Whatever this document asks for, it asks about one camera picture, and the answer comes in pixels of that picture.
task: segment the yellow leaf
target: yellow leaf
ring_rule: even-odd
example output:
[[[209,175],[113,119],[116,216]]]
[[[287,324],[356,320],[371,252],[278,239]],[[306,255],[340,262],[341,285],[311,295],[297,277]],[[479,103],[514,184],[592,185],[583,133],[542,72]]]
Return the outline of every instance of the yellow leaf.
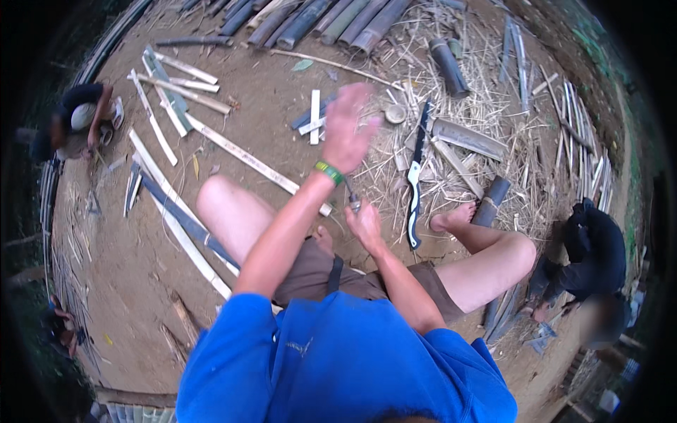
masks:
[[[193,170],[195,171],[195,179],[199,180],[200,164],[198,163],[198,157],[195,154],[193,154]]]

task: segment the black strap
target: black strap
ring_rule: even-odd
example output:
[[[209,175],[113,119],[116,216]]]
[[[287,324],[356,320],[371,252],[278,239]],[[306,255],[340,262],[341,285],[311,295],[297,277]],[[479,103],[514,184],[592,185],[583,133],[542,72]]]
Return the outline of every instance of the black strap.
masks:
[[[329,280],[327,281],[327,295],[333,294],[339,290],[342,269],[343,259],[339,256],[334,256],[334,267],[332,267],[332,271],[329,273]]]

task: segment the blue shirt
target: blue shirt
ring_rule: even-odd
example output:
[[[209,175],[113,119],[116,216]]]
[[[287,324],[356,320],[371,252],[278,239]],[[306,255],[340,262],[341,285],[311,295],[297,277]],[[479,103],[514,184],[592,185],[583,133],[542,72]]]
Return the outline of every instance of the blue shirt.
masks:
[[[335,292],[274,317],[265,297],[239,294],[190,355],[176,412],[181,423],[513,422],[517,404],[481,339],[421,336],[388,300]]]

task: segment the green bracelet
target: green bracelet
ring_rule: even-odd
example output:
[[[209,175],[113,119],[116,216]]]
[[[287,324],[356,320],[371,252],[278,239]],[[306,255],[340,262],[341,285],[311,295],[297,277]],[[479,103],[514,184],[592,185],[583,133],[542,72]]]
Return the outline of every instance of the green bracelet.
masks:
[[[329,176],[334,181],[336,186],[339,186],[339,184],[343,182],[343,174],[339,172],[337,168],[330,166],[329,164],[326,164],[322,160],[315,163],[315,169]]]

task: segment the knife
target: knife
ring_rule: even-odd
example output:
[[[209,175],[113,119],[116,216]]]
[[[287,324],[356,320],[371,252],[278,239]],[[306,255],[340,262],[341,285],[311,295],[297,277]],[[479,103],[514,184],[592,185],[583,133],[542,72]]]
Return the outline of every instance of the knife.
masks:
[[[409,223],[407,226],[407,236],[409,237],[409,245],[412,250],[416,250],[421,243],[421,240],[416,236],[416,220],[420,210],[420,185],[418,177],[421,173],[421,156],[423,153],[423,141],[428,127],[428,110],[430,109],[430,100],[425,102],[423,112],[421,113],[421,122],[418,125],[418,135],[416,136],[416,148],[414,149],[414,159],[412,166],[407,173],[407,180],[412,186],[412,201],[409,205]]]

